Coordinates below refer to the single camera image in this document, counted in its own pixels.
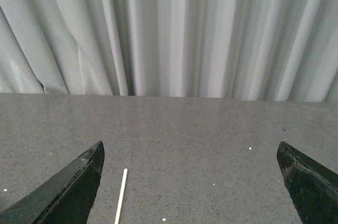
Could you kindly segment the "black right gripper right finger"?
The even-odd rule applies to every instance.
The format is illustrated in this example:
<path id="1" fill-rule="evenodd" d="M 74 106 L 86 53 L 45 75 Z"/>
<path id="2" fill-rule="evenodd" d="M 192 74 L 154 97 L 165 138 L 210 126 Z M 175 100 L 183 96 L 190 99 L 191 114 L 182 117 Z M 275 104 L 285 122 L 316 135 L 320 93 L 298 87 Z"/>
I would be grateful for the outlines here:
<path id="1" fill-rule="evenodd" d="M 277 161 L 302 223 L 337 223 L 337 174 L 286 142 Z"/>

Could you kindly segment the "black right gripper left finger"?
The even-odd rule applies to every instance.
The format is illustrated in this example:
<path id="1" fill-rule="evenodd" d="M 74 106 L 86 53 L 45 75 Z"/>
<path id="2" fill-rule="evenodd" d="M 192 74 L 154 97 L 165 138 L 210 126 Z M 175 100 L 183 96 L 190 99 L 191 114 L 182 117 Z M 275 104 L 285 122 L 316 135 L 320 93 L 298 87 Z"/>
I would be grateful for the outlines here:
<path id="1" fill-rule="evenodd" d="M 33 192 L 1 212 L 1 223 L 87 223 L 100 186 L 104 145 L 91 146 Z"/>

